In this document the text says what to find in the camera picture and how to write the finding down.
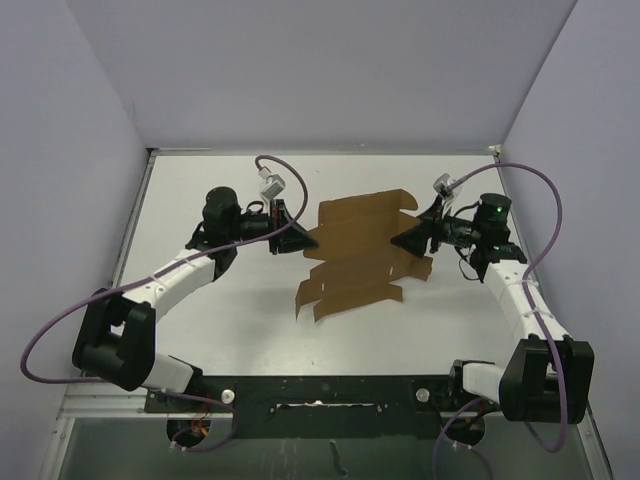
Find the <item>brown cardboard box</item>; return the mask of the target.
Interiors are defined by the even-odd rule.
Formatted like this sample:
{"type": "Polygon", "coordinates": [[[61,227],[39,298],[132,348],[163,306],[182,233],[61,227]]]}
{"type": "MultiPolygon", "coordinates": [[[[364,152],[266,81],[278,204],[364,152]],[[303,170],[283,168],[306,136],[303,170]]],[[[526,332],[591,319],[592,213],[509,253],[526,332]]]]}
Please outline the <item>brown cardboard box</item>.
{"type": "Polygon", "coordinates": [[[320,263],[299,284],[295,312],[313,304],[316,322],[383,300],[403,300],[395,282],[405,277],[425,281],[432,259],[415,257],[391,239],[414,227],[410,213],[418,208],[403,189],[325,200],[318,207],[318,225],[310,231],[319,243],[303,256],[320,263]]]}

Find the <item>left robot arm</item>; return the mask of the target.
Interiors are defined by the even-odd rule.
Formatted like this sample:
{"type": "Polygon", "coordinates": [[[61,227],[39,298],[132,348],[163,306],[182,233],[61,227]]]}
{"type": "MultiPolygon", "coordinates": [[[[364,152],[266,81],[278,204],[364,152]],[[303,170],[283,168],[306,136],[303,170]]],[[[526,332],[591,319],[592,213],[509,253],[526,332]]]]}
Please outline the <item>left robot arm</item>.
{"type": "Polygon", "coordinates": [[[218,280],[232,265],[237,246],[267,241],[273,255],[315,249],[319,243],[293,222],[283,200],[267,207],[241,208],[235,191],[217,187],[206,196],[202,220],[185,248],[142,285],[125,292],[97,292],[72,352],[72,363],[87,374],[126,391],[165,390],[182,411],[196,408],[201,371],[156,350],[156,324],[201,287],[218,280]]]}

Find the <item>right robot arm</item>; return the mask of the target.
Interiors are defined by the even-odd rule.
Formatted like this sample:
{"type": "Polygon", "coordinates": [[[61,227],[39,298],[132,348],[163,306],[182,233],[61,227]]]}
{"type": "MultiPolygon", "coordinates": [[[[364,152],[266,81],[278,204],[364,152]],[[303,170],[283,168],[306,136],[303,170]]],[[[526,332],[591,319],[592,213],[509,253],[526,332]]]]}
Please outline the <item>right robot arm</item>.
{"type": "Polygon", "coordinates": [[[527,259],[510,240],[510,199],[485,193],[473,207],[473,218],[466,220],[436,199],[415,226],[391,240],[415,257],[434,254],[443,244],[468,251],[469,265],[493,294],[515,341],[506,367],[455,361],[444,385],[446,400],[464,409],[483,397],[498,404],[509,421],[578,424],[587,409],[593,349],[571,337],[528,279],[527,259]]]}

